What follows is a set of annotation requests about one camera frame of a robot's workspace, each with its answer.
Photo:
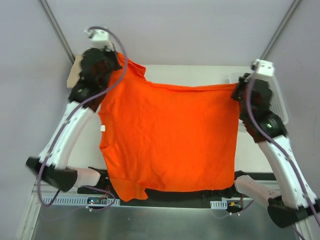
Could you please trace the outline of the orange t-shirt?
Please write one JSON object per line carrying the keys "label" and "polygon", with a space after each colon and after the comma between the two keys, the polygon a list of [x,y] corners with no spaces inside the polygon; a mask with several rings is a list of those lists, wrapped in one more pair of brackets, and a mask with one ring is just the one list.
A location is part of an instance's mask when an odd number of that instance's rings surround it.
{"label": "orange t-shirt", "polygon": [[118,197],[146,200],[147,190],[224,190],[235,179],[239,105],[234,84],[153,83],[146,68],[119,53],[127,71],[111,74],[114,88],[99,111],[100,150]]}

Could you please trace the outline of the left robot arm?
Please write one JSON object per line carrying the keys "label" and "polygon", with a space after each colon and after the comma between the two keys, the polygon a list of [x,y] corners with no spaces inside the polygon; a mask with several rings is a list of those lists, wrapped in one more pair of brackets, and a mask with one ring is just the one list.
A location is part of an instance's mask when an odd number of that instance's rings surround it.
{"label": "left robot arm", "polygon": [[26,166],[38,180],[60,191],[88,186],[90,191],[99,195],[106,188],[101,179],[103,171],[93,167],[71,167],[68,162],[82,130],[106,95],[112,73],[123,67],[117,52],[106,48],[86,50],[76,65],[80,70],[79,73],[70,72],[69,79],[76,82],[68,96],[63,117],[46,147],[37,157],[30,156]]}

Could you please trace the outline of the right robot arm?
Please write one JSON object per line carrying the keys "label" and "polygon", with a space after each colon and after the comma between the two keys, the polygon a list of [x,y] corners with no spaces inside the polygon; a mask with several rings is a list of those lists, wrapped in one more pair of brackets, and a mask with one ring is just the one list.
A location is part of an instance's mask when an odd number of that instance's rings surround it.
{"label": "right robot arm", "polygon": [[310,216],[320,220],[320,199],[309,187],[291,151],[291,142],[282,119],[271,111],[273,92],[265,78],[250,73],[238,78],[231,98],[240,107],[240,121],[265,155],[279,191],[256,182],[237,171],[235,180],[225,184],[230,197],[244,194],[267,209],[271,220],[286,228]]}

